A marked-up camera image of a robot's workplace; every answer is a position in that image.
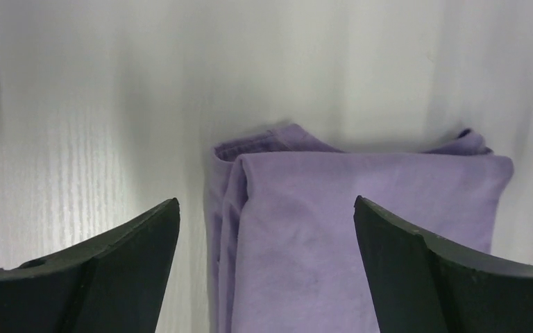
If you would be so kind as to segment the purple t shirt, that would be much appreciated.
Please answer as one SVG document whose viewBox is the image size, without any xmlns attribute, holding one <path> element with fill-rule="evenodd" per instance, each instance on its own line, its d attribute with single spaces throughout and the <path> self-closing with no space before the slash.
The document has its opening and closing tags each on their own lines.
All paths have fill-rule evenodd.
<svg viewBox="0 0 533 333">
<path fill-rule="evenodd" d="M 514 172 L 472 130 L 422 153 L 346 153 L 291 124 L 219 144 L 212 159 L 217 332 L 377 332 L 355 199 L 487 252 Z"/>
</svg>

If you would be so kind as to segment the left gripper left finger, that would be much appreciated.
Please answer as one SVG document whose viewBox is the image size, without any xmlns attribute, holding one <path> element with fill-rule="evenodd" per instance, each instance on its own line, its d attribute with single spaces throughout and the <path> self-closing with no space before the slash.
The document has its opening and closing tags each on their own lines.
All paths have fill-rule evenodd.
<svg viewBox="0 0 533 333">
<path fill-rule="evenodd" d="M 64 250 L 0 268 L 0 332 L 154 332 L 179 227 L 172 198 Z"/>
</svg>

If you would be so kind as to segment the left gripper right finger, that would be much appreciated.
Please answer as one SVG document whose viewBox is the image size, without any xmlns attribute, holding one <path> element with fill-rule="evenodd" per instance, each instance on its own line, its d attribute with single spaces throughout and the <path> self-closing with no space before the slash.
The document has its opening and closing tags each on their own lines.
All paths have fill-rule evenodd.
<svg viewBox="0 0 533 333">
<path fill-rule="evenodd" d="M 533 332 L 533 265 L 488 255 L 355 201 L 381 332 Z"/>
</svg>

